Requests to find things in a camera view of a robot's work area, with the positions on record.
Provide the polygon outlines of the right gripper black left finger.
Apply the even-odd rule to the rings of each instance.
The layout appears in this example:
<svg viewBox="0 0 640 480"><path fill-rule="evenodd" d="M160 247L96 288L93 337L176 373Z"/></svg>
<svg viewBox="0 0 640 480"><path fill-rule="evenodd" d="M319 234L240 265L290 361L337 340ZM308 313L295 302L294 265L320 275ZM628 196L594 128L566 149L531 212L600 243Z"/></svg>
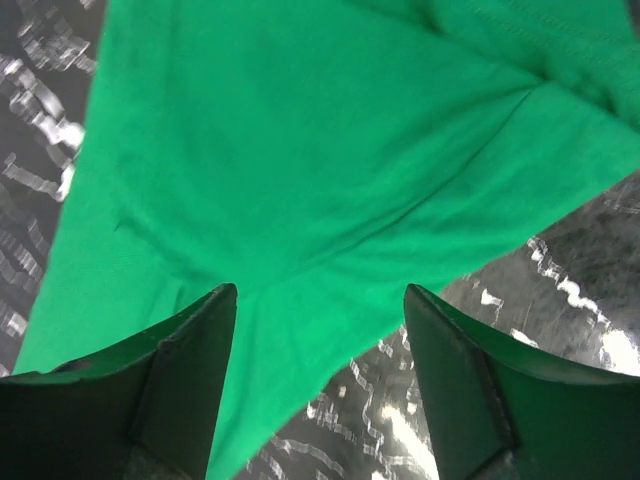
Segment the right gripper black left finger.
<svg viewBox="0 0 640 480"><path fill-rule="evenodd" d="M2 478L204 478L236 299L223 284L103 350L2 378Z"/></svg>

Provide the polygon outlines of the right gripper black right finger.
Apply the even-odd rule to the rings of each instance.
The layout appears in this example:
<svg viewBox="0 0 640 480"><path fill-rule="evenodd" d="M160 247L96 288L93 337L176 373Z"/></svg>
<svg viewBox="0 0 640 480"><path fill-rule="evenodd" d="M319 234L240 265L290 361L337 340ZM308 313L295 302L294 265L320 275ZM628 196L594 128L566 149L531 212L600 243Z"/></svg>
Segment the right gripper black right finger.
<svg viewBox="0 0 640 480"><path fill-rule="evenodd" d="M531 347L415 284L404 312L440 478L638 478L637 377Z"/></svg>

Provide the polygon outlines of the green t shirt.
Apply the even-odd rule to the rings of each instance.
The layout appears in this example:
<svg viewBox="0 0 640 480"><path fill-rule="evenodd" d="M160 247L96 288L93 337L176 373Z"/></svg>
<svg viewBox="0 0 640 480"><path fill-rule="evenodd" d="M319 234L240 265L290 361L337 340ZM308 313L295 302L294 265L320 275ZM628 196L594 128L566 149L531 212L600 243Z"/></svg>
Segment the green t shirt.
<svg viewBox="0 0 640 480"><path fill-rule="evenodd" d="M223 283L208 467L233 477L349 359L639 166L623 1L113 1L18 357L45 372Z"/></svg>

